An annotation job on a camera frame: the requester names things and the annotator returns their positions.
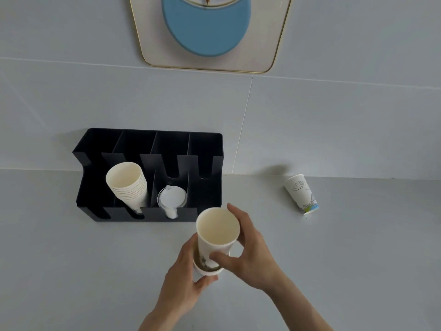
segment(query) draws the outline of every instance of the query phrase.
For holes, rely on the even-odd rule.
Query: tiled wall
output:
[[[441,0],[294,0],[262,75],[149,67],[128,0],[0,0],[0,168],[89,127],[215,131],[224,172],[441,179]]]

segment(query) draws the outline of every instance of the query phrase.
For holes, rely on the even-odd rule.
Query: black plastic tray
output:
[[[194,222],[222,204],[222,134],[207,132],[88,129],[73,154],[83,165],[77,206],[97,222]],[[116,164],[133,161],[147,179],[148,204],[136,214],[105,182]],[[187,206],[170,219],[157,204],[166,185],[187,192]]]

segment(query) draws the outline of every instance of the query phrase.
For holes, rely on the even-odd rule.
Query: gray table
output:
[[[0,170],[0,329],[136,330],[194,223],[96,223],[80,172]],[[224,176],[275,259],[339,331],[441,330],[441,182]],[[239,255],[238,244],[232,254]],[[262,292],[224,271],[176,330],[284,330]]]

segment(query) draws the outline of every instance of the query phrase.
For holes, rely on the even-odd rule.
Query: person's left hand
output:
[[[182,245],[178,259],[165,275],[155,309],[172,313],[178,319],[196,304],[202,290],[216,281],[218,276],[204,276],[193,282],[193,252],[198,234]]]

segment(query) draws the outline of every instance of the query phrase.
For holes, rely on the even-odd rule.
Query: hand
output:
[[[271,255],[262,234],[251,222],[250,216],[232,204],[228,204],[227,208],[239,220],[238,241],[243,246],[243,252],[239,258],[229,257],[221,252],[212,252],[210,259],[234,273],[251,287],[268,293],[284,274]]]
[[[204,276],[193,282],[193,251],[198,235],[182,245],[178,259],[165,275],[154,310],[147,315],[139,330],[171,330],[174,324],[196,304],[202,290],[218,276]]]

